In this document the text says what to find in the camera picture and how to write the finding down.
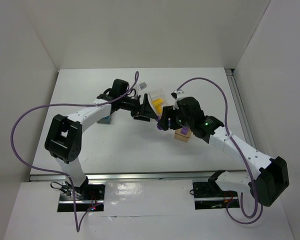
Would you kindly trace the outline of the yellow lego brick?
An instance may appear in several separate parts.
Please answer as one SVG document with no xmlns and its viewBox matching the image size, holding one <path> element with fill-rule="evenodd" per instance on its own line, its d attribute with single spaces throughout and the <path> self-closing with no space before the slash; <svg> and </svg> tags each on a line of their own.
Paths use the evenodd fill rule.
<svg viewBox="0 0 300 240">
<path fill-rule="evenodd" d="M 156 106 L 160 106 L 163 102 L 164 101 L 163 101 L 162 98 L 157 98 L 157 99 L 155 99 L 155 100 L 152 101 L 152 105 L 155 106 L 155 107 Z"/>
</svg>

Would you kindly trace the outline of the purple printed lego piece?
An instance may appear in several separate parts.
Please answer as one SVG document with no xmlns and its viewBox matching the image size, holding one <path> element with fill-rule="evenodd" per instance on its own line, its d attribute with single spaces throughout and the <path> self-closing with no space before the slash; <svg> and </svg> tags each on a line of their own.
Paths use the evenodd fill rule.
<svg viewBox="0 0 300 240">
<path fill-rule="evenodd" d="M 156 127 L 160 130 L 160 131 L 167 131 L 170 129 L 171 127 L 171 121 L 169 118 L 165 118 L 165 117 L 161 117 L 156 124 Z"/>
</svg>

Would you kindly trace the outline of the purple lego brick stack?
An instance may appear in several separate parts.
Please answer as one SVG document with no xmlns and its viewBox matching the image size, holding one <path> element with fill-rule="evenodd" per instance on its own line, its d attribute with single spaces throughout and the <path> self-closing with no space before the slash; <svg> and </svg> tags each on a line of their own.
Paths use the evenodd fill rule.
<svg viewBox="0 0 300 240">
<path fill-rule="evenodd" d="M 188 127 L 183 127 L 181 130 L 180 130 L 180 133 L 182 135 L 187 135 L 189 132 L 189 128 Z"/>
</svg>

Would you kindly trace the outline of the yellow lego plate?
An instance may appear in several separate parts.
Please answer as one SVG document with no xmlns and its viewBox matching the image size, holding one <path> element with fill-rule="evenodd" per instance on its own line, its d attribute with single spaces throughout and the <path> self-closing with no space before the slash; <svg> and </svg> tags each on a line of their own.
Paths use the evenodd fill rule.
<svg viewBox="0 0 300 240">
<path fill-rule="evenodd" d="M 155 109 L 157 116 L 161 117 L 162 113 L 163 113 L 163 107 L 160 104 L 158 104 L 158 105 L 154 106 L 154 109 Z"/>
</svg>

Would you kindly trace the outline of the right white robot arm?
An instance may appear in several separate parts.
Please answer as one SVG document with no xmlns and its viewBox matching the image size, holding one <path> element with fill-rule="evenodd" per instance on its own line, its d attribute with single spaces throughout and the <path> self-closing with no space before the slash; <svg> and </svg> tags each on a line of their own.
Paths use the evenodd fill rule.
<svg viewBox="0 0 300 240">
<path fill-rule="evenodd" d="M 208 180 L 213 190 L 251 194 L 259 204 L 270 207 L 289 186 L 287 162 L 264 154 L 226 129 L 214 116 L 205 115 L 199 102 L 182 90 L 172 94 L 175 102 L 165 106 L 157 126 L 163 131 L 189 129 L 194 136 L 243 162 L 247 173 L 216 171 Z"/>
</svg>

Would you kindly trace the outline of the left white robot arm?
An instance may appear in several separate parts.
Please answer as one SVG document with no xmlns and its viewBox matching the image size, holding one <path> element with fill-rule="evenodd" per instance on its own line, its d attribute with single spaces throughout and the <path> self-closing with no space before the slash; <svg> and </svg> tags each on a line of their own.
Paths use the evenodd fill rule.
<svg viewBox="0 0 300 240">
<path fill-rule="evenodd" d="M 88 177 L 79 161 L 83 133 L 119 109 L 129 111 L 135 120 L 149 122 L 158 118 L 148 94 L 143 96 L 143 103 L 140 103 L 139 95 L 134 98 L 127 96 L 130 93 L 128 87 L 127 81 L 115 79 L 112 87 L 100 94 L 93 106 L 68 116 L 57 114 L 52 119 L 44 148 L 56 159 L 68 181 L 73 182 L 76 193 L 82 197 L 90 191 Z"/>
</svg>

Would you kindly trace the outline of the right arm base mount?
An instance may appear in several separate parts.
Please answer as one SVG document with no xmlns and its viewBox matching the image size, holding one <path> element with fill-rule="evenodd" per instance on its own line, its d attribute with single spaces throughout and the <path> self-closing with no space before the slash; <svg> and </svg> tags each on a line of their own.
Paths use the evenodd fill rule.
<svg viewBox="0 0 300 240">
<path fill-rule="evenodd" d="M 240 208 L 238 194 L 234 191 L 211 190 L 208 182 L 193 182 L 189 194 L 194 197 L 195 210 Z"/>
</svg>

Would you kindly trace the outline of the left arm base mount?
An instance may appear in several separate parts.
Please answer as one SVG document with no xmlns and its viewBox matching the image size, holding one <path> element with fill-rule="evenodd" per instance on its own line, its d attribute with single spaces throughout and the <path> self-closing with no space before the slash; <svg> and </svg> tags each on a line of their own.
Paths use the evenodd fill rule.
<svg viewBox="0 0 300 240">
<path fill-rule="evenodd" d="M 73 206 L 73 191 L 71 186 L 66 182 L 52 181 L 50 187 L 54 190 L 60 191 L 58 200 L 58 213 L 74 212 Z M 86 212 L 91 208 L 91 212 L 104 211 L 104 197 L 105 197 L 105 184 L 89 184 L 87 192 L 80 194 L 75 193 L 76 211 Z"/>
</svg>

